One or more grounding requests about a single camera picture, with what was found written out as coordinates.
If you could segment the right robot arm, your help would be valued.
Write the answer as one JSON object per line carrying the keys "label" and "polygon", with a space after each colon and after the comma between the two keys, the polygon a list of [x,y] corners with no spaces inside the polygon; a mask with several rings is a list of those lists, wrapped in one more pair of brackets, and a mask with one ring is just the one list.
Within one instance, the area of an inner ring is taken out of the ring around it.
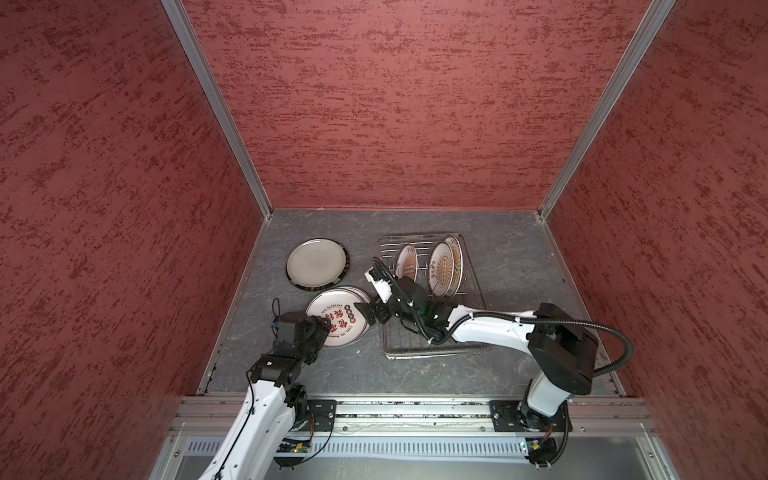
{"label": "right robot arm", "polygon": [[429,345],[482,343],[530,355],[540,369],[517,407],[517,421],[544,431],[565,412],[568,400],[592,392],[593,380],[623,367],[633,342],[619,330],[576,320],[551,303],[531,311],[498,312],[435,299],[410,278],[368,270],[378,298],[360,307],[366,321],[397,318]]}

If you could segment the green rimmed patterned plate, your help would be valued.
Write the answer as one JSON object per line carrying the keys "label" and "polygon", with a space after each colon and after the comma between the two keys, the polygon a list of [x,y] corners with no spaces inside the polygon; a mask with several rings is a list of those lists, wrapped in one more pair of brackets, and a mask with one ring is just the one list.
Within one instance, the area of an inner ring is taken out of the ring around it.
{"label": "green rimmed patterned plate", "polygon": [[354,308],[359,298],[347,290],[331,289],[318,294],[307,306],[308,316],[325,317],[332,322],[332,328],[324,347],[340,348],[362,339],[370,326]]}

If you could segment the orange patterned plate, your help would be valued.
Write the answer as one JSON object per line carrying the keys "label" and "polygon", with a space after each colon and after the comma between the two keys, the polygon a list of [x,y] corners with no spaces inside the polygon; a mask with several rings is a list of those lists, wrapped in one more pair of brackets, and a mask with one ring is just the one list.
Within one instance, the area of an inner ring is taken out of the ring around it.
{"label": "orange patterned plate", "polygon": [[438,242],[428,263],[428,284],[439,297],[453,297],[458,293],[463,278],[464,259],[456,236],[448,235]]}

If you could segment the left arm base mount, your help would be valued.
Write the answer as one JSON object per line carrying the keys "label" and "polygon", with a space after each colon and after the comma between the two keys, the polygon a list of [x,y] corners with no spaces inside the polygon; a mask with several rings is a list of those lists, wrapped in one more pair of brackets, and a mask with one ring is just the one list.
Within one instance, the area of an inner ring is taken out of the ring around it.
{"label": "left arm base mount", "polygon": [[290,430],[291,434],[300,433],[309,435],[315,433],[328,433],[334,429],[338,402],[329,399],[304,400],[295,407],[295,422]]}

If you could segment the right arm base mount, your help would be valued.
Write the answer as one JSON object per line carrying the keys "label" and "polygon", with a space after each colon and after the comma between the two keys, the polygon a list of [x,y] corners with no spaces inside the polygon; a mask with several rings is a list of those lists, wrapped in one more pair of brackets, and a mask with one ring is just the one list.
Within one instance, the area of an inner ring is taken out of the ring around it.
{"label": "right arm base mount", "polygon": [[525,415],[520,404],[520,400],[489,402],[490,418],[495,432],[563,433],[573,430],[571,421],[565,419],[567,402],[563,402],[552,417],[543,416],[533,410]]}

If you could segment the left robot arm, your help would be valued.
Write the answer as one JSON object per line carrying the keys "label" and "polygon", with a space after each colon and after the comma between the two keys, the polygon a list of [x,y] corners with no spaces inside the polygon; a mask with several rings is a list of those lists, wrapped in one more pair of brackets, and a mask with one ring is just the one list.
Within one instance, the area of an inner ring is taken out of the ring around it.
{"label": "left robot arm", "polygon": [[272,350],[246,372],[248,391],[203,479],[262,479],[283,439],[308,418],[301,369],[314,363],[332,329],[325,317],[301,311],[273,322]]}

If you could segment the red rimmed white plate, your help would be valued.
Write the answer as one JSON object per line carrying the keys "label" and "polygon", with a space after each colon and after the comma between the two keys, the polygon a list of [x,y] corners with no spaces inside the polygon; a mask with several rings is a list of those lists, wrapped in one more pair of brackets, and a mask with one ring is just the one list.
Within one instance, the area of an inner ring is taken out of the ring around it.
{"label": "red rimmed white plate", "polygon": [[359,300],[356,301],[356,302],[366,302],[366,303],[370,304],[370,297],[362,289],[354,287],[354,286],[342,286],[342,289],[347,290],[347,291],[352,292],[353,294],[355,294],[359,298]]}

